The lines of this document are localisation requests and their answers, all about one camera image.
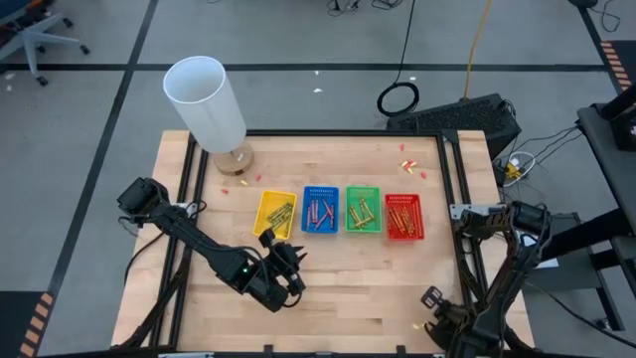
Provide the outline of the black mat orange stripes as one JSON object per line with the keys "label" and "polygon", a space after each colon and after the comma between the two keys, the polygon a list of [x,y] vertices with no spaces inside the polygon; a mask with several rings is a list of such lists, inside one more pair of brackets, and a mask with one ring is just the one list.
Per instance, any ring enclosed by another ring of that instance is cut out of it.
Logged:
{"label": "black mat orange stripes", "polygon": [[636,40],[601,41],[600,46],[616,90],[636,85]]}
{"label": "black mat orange stripes", "polygon": [[0,291],[0,358],[36,358],[54,305],[47,291]]}

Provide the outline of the grey office chair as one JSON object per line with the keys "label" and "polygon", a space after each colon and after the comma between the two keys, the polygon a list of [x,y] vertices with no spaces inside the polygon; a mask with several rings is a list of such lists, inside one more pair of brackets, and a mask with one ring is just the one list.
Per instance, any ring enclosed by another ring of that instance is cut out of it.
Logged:
{"label": "grey office chair", "polygon": [[0,0],[0,30],[11,31],[14,36],[4,45],[0,45],[0,74],[4,69],[1,62],[19,49],[23,49],[31,75],[36,82],[46,87],[49,82],[38,71],[36,52],[45,53],[43,44],[78,45],[84,55],[90,53],[90,49],[79,39],[69,38],[48,33],[48,30],[63,23],[67,28],[72,28],[74,23],[62,13],[44,16],[31,25],[23,26],[20,20],[34,13],[37,5],[34,0]]}

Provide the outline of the yellow plastic basket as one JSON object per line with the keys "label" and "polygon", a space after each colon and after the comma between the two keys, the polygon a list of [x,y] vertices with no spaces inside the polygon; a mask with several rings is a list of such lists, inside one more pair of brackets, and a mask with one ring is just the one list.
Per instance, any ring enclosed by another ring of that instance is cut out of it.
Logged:
{"label": "yellow plastic basket", "polygon": [[[267,216],[285,203],[291,203],[294,206],[295,215],[295,194],[272,190],[265,190],[262,192],[252,230],[255,236],[259,236],[266,229],[271,229],[271,224],[267,221]],[[290,233],[289,236],[286,235],[285,230],[276,230],[273,231],[273,233],[275,234],[275,237],[281,241],[288,240],[290,236]]]}

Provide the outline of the blue plastic basket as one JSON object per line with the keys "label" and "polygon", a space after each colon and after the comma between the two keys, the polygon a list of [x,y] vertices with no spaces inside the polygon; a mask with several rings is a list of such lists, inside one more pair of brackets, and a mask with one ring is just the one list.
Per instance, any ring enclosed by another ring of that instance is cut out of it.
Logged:
{"label": "blue plastic basket", "polygon": [[[306,186],[304,188],[304,192],[303,192],[303,202],[301,205],[301,209],[302,209],[302,215],[301,215],[301,219],[302,219],[302,224],[301,224],[301,230],[303,232],[306,233],[310,233],[310,234],[336,234],[338,232],[338,227],[339,227],[339,189],[337,187],[333,187],[333,186]],[[312,204],[312,200],[317,200],[322,201],[326,200],[331,206],[334,207],[335,209],[335,229],[331,230],[330,229],[330,221],[325,221],[320,230],[316,231],[315,230],[315,225],[314,223],[311,223],[310,225],[310,230],[309,232],[306,231],[305,229],[305,224],[306,224],[306,213],[307,213],[307,206],[309,205],[309,202],[311,201]]]}

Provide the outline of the black computer case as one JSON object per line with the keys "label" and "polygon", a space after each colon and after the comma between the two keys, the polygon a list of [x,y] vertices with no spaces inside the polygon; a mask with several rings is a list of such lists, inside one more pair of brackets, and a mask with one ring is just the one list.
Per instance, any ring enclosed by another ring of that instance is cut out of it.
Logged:
{"label": "black computer case", "polygon": [[512,103],[498,93],[390,118],[389,130],[474,130],[485,134],[490,157],[495,159],[522,129]]}

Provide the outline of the red plastic basket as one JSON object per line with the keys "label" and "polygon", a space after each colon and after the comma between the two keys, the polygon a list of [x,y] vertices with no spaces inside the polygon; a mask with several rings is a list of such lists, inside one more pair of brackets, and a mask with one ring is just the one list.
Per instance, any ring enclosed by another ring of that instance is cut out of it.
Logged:
{"label": "red plastic basket", "polygon": [[[412,219],[412,205],[417,204],[419,206],[420,213],[420,230],[415,231],[414,237],[410,237],[409,234],[402,234],[397,226],[392,221],[388,206],[393,207],[395,210],[401,209],[402,206],[406,206],[410,217]],[[385,210],[388,218],[388,238],[390,241],[421,241],[425,237],[425,229],[423,223],[423,216],[421,211],[420,198],[417,194],[386,194],[385,195]]]}

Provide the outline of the green plastic basket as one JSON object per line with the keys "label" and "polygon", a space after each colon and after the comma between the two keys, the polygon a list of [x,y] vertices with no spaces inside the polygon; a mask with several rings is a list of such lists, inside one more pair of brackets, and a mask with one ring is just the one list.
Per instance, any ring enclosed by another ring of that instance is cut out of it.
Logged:
{"label": "green plastic basket", "polygon": [[[354,225],[363,220],[359,205],[359,198],[363,197],[375,215],[375,219],[364,228],[354,228]],[[348,232],[378,234],[383,228],[383,214],[380,189],[370,186],[349,186],[345,193],[345,229]]]}

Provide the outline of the black side table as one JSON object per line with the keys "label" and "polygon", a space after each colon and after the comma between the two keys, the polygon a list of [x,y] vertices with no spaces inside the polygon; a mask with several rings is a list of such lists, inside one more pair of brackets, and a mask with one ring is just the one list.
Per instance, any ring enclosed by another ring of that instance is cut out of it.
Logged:
{"label": "black side table", "polygon": [[618,208],[585,223],[578,217],[558,222],[543,260],[566,257],[561,268],[544,269],[535,278],[553,281],[557,290],[583,289],[574,271],[590,278],[606,318],[594,328],[621,331],[624,325],[601,274],[620,267],[636,296],[636,84],[608,103],[595,103],[577,112],[577,127],[586,137]]}

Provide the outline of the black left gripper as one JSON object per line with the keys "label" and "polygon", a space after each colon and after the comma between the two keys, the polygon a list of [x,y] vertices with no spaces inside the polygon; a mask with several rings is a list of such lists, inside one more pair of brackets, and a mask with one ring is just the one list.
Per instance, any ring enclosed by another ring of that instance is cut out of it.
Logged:
{"label": "black left gripper", "polygon": [[258,238],[268,250],[265,257],[254,258],[242,250],[242,259],[232,277],[240,294],[248,294],[271,312],[297,305],[306,285],[300,274],[300,264],[308,255],[303,246],[278,241],[271,229]]}

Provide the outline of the white shade table lamp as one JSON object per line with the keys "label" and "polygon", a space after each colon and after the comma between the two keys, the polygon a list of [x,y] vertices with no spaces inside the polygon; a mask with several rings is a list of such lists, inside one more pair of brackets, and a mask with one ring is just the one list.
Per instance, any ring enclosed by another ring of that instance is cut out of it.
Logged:
{"label": "white shade table lamp", "polygon": [[183,59],[165,74],[163,91],[222,174],[239,176],[250,168],[254,153],[222,63],[206,56]]}

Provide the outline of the white paper sheet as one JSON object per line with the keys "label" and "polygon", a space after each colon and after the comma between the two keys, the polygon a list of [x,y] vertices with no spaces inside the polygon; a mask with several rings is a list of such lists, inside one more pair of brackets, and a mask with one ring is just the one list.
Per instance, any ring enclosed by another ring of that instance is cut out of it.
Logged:
{"label": "white paper sheet", "polygon": [[[529,235],[527,233],[521,233],[520,238],[523,241],[523,246],[525,248],[532,248],[537,243],[537,237],[533,235]],[[536,269],[554,269],[558,268],[559,263],[557,259],[550,259],[544,262],[540,262]]]}

